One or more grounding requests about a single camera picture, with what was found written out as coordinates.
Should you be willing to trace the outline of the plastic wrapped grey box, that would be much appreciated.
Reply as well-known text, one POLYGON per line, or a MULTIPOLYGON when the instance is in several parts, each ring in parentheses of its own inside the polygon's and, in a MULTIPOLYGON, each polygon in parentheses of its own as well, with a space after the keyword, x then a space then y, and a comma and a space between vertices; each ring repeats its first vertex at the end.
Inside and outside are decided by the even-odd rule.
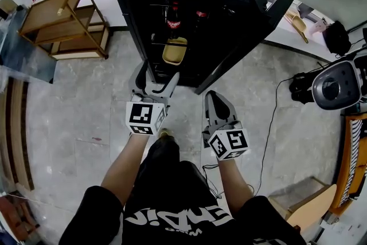
POLYGON ((56 60, 18 33, 27 12, 19 6, 6 20, 0 19, 0 71, 26 81, 52 84, 56 60))

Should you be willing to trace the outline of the dark cola bottle red cap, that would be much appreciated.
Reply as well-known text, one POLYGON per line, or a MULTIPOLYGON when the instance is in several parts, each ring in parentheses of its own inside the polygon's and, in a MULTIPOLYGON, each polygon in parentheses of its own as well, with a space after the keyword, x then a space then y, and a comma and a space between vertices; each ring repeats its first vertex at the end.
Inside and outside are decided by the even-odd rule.
POLYGON ((196 22, 195 22, 195 30, 199 31, 203 29, 208 21, 209 12, 204 10, 196 11, 196 22))
POLYGON ((179 35, 179 29, 181 27, 181 17, 179 15, 179 2, 173 1, 169 6, 166 16, 166 23, 169 29, 169 38, 176 39, 179 35))

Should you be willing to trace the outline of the wooden shelf cart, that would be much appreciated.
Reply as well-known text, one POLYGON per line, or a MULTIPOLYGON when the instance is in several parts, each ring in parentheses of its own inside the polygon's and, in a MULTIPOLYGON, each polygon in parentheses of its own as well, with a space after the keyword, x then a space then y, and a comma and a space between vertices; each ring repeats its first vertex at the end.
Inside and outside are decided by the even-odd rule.
POLYGON ((18 34, 55 60, 108 58, 111 32, 94 0, 33 4, 18 34))

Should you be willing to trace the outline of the person's black trousers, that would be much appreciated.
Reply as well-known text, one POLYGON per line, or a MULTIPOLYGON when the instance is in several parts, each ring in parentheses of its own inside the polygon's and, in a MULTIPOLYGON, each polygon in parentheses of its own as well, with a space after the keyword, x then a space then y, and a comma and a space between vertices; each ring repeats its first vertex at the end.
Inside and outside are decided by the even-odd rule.
POLYGON ((190 161, 179 159, 172 136, 157 139, 141 163, 126 208, 181 212, 217 205, 204 176, 190 161))

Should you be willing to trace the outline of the person's right forearm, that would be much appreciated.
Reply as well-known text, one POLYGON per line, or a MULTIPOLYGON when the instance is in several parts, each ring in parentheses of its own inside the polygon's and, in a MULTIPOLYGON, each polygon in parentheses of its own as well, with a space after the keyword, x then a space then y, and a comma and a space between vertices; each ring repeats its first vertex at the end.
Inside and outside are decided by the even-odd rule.
POLYGON ((243 205, 253 198, 253 192, 244 181, 234 159, 219 161, 218 168, 228 208, 236 218, 243 205))

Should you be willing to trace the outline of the yellow plastic tray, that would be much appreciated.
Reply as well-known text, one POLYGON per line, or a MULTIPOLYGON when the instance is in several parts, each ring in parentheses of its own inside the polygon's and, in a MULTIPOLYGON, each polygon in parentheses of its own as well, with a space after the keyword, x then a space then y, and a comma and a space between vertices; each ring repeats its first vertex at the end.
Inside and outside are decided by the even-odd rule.
POLYGON ((184 59, 187 47, 188 41, 183 37, 168 39, 162 53, 164 62, 171 65, 180 65, 184 59))

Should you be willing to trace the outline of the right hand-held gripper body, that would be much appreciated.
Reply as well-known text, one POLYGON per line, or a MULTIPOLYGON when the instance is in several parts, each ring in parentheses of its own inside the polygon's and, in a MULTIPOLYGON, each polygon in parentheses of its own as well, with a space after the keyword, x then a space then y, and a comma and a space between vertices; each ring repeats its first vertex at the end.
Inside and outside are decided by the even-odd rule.
POLYGON ((237 158, 249 149, 248 132, 239 120, 207 126, 202 137, 204 146, 211 148, 219 161, 237 158))

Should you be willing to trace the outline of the curved wooden slat panel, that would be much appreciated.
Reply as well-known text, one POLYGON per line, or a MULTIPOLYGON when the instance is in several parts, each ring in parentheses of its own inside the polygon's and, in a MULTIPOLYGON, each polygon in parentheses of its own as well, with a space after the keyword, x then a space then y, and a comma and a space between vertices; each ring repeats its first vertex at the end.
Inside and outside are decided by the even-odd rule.
POLYGON ((29 83, 13 77, 0 93, 0 163, 5 178, 32 191, 26 139, 26 106, 29 83))

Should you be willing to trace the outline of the yellow frame with striped cloth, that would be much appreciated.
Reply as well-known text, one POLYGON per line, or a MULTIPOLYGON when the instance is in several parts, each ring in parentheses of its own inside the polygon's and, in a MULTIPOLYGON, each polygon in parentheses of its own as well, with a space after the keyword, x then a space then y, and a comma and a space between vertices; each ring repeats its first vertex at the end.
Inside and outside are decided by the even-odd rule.
POLYGON ((344 118, 337 163, 337 190, 329 212, 341 216, 359 198, 367 179, 367 112, 344 118))

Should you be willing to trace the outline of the pink plastic object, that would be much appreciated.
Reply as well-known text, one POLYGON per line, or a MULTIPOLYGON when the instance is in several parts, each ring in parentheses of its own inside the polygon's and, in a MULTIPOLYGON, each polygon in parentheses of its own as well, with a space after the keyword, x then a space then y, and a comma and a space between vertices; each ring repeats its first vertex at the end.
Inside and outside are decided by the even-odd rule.
POLYGON ((317 21, 310 29, 309 29, 309 33, 312 35, 314 33, 322 33, 324 32, 327 27, 328 27, 329 23, 327 22, 327 20, 325 18, 320 19, 319 21, 317 21))

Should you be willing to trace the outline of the reddish brown crate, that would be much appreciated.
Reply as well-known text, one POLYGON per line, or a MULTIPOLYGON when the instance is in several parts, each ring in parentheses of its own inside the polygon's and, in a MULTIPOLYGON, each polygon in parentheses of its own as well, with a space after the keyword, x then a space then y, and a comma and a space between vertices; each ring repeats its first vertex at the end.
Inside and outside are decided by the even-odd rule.
POLYGON ((0 224, 18 244, 31 241, 40 227, 28 199, 19 193, 0 195, 0 224))

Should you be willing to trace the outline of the person's left tan shoe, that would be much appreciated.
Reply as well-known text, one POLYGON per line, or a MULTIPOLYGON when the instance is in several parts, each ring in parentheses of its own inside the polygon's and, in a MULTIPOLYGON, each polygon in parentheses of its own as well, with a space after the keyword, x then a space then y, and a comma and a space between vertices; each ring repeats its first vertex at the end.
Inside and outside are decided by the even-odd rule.
POLYGON ((161 141, 175 141, 174 137, 172 136, 172 133, 170 130, 166 129, 166 128, 162 128, 160 130, 158 139, 161 141))

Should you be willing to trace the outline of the black backpack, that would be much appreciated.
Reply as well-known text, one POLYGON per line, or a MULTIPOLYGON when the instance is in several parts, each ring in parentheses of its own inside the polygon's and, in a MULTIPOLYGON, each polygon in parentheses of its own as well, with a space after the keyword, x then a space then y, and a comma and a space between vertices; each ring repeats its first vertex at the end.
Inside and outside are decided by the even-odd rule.
POLYGON ((330 53, 344 56, 350 50, 351 43, 348 33, 339 21, 328 25, 322 35, 330 53))

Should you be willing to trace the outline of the tan plastic scoop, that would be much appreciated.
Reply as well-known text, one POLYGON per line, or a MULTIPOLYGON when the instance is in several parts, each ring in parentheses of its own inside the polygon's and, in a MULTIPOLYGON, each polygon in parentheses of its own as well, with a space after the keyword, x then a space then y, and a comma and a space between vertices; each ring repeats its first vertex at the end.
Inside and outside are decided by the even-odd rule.
POLYGON ((303 41, 308 44, 309 41, 305 35, 307 26, 305 22, 300 18, 299 13, 292 10, 287 10, 286 14, 284 15, 284 18, 298 32, 298 34, 302 37, 303 41))

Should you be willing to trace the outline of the person's left forearm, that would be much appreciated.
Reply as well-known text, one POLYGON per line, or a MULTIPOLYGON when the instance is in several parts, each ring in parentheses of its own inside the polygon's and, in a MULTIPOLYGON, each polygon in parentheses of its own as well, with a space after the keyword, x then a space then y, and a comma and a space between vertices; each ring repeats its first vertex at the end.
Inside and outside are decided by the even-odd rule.
POLYGON ((133 134, 104 176, 101 186, 112 192, 124 206, 132 192, 148 136, 133 134))

